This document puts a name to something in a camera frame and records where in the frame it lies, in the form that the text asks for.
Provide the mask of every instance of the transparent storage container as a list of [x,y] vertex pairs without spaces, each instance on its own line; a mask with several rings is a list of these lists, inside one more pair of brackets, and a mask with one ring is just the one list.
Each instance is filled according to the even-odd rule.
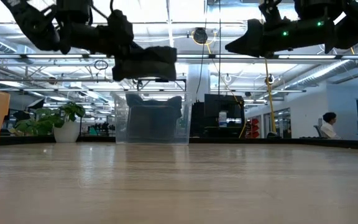
[[188,144],[191,95],[184,91],[112,92],[118,144]]

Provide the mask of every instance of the wooden table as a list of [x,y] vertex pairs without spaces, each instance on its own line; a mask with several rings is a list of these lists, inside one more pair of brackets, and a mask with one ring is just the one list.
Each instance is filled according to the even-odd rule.
[[0,223],[358,224],[358,150],[1,146]]

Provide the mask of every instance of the white bottle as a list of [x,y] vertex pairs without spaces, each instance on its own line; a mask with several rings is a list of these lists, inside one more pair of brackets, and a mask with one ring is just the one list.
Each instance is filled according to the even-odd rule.
[[219,127],[227,127],[227,113],[225,111],[219,112],[218,123]]

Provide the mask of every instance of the white shirt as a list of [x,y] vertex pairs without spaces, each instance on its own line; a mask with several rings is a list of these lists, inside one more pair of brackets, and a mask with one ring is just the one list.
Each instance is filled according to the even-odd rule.
[[320,130],[326,135],[325,137],[328,137],[329,139],[341,139],[341,137],[335,133],[334,127],[329,123],[321,125]]

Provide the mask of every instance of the white column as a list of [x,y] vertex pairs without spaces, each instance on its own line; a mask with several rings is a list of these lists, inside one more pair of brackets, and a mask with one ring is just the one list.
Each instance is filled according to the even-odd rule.
[[209,94],[210,78],[209,78],[209,64],[204,65],[189,65],[189,71],[187,73],[187,92],[191,93],[191,99],[193,102],[204,102],[204,94]]

